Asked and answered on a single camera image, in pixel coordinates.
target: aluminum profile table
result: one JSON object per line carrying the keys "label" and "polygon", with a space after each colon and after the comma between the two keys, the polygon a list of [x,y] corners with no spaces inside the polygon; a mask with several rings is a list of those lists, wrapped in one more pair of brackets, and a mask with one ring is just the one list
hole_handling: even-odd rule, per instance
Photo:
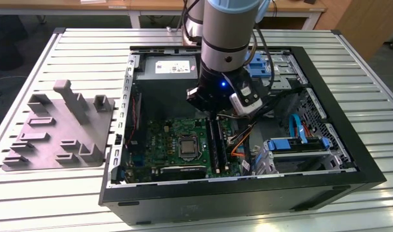
{"label": "aluminum profile table", "polygon": [[[7,173],[0,168],[0,231],[393,231],[393,94],[340,35],[288,30],[263,34],[270,46],[304,48],[387,182],[316,211],[130,227],[98,206],[103,165]],[[27,117],[31,93],[59,98],[51,91],[55,79],[69,79],[85,98],[106,94],[118,106],[133,45],[181,45],[181,33],[66,29],[51,35],[0,126],[0,166]]]}

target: sticker label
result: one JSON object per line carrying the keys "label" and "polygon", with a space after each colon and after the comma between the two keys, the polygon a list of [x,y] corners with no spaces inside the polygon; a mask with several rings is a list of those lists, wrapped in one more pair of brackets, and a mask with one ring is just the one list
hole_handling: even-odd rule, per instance
{"label": "sticker label", "polygon": [[248,171],[248,163],[244,160],[242,160],[242,167]]}
{"label": "sticker label", "polygon": [[125,6],[107,6],[109,9],[126,9]]}
{"label": "sticker label", "polygon": [[162,60],[155,62],[155,74],[190,73],[187,60]]}

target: gray floor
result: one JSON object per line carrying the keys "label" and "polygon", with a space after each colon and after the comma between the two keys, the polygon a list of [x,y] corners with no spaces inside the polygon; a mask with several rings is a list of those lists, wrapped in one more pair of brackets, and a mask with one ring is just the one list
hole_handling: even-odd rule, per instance
{"label": "gray floor", "polygon": [[[33,68],[35,60],[49,40],[55,27],[65,28],[129,28],[129,18],[125,16],[46,16],[46,24],[39,25],[34,16],[21,16],[21,22],[29,33],[29,38],[17,43],[21,55],[23,56],[23,65],[17,69],[1,72],[0,77],[21,75],[26,76]],[[171,16],[154,19],[151,23],[149,18],[141,16],[141,26],[143,28],[165,28],[171,20]],[[178,17],[170,23],[171,27],[177,25]],[[393,91],[393,50],[382,46],[376,54],[368,61],[368,65],[380,77],[384,84]],[[14,97],[25,78],[9,78],[0,81],[0,123],[10,107]]]}

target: robotic arm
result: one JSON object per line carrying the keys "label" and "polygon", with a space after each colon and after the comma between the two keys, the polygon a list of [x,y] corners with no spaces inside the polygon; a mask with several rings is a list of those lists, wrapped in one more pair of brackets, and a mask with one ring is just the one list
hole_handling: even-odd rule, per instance
{"label": "robotic arm", "polygon": [[234,108],[238,115],[246,115],[262,105],[243,63],[254,22],[262,19],[268,0],[260,4],[259,0],[199,2],[205,2],[199,79],[186,92],[186,101],[201,111]]}

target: black cable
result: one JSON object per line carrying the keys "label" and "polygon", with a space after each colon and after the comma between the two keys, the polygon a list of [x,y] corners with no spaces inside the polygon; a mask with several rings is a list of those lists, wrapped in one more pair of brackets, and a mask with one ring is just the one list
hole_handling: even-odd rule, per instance
{"label": "black cable", "polygon": [[275,14],[276,14],[276,6],[275,6],[275,2],[274,2],[274,0],[272,0],[272,4],[274,4],[274,13],[272,13],[272,17],[275,17]]}
{"label": "black cable", "polygon": [[178,22],[177,22],[177,30],[178,30],[178,28],[181,26],[183,14],[185,14],[185,9],[186,9],[186,3],[187,3],[187,0],[183,0],[183,8],[182,8],[182,13],[181,13],[181,18],[178,19]]}
{"label": "black cable", "polygon": [[264,42],[264,39],[263,39],[263,35],[262,35],[262,32],[260,32],[259,26],[258,26],[256,23],[255,23],[255,31],[259,34],[260,42],[262,42],[262,45],[263,45],[263,50],[264,50],[267,61],[268,61],[268,66],[270,66],[270,69],[271,69],[271,78],[268,80],[268,85],[267,85],[267,89],[270,90],[271,87],[272,87],[272,84],[274,84],[274,79],[275,79],[274,62],[272,62],[271,55],[270,55],[268,50],[267,50],[267,46],[266,46],[266,42]]}
{"label": "black cable", "polygon": [[[198,3],[198,1],[199,1],[199,0],[195,0],[195,1],[190,4],[189,8],[185,10],[185,16],[186,16],[186,17],[187,17],[187,15],[189,15],[189,11],[190,11],[191,8],[195,6],[195,4]],[[182,18],[182,25],[183,25],[183,30],[185,30],[185,36],[186,36],[186,38],[190,40],[190,36],[189,36],[187,30],[186,30],[186,25],[185,25],[185,17]]]}

